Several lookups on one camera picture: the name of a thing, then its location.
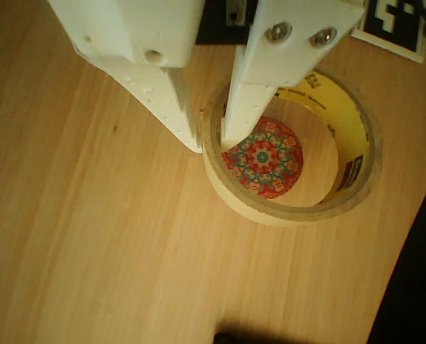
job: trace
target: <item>wooden table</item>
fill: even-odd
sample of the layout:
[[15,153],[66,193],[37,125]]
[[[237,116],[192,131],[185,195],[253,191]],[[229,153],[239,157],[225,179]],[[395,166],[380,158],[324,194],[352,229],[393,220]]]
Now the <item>wooden table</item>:
[[[196,51],[197,110],[232,58]],[[0,343],[210,343],[224,326],[364,343],[426,192],[426,62],[345,38],[321,67],[379,119],[379,185],[338,218],[261,226],[45,0],[0,0]]]

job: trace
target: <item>yellow tape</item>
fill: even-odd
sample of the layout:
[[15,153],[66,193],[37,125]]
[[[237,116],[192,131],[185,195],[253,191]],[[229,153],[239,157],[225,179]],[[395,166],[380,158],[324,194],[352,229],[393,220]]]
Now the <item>yellow tape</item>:
[[379,128],[356,98],[333,78],[313,71],[302,83],[275,95],[312,110],[329,127],[339,151],[339,171],[326,198],[312,207],[289,207],[266,201],[243,188],[221,157],[221,116],[227,88],[212,102],[202,122],[202,149],[208,177],[235,211],[256,222],[287,225],[327,219],[348,211],[370,192],[382,167]]

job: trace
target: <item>metal screw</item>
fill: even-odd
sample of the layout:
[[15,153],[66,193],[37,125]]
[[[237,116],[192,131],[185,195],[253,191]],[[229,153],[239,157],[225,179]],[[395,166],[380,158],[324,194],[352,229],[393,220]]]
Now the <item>metal screw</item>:
[[273,27],[265,32],[265,36],[268,41],[272,44],[279,44],[285,41],[291,34],[293,27],[287,22],[282,21],[281,23],[275,24]]
[[321,48],[332,42],[336,38],[337,30],[333,27],[322,29],[314,34],[309,40],[311,41],[312,47]]

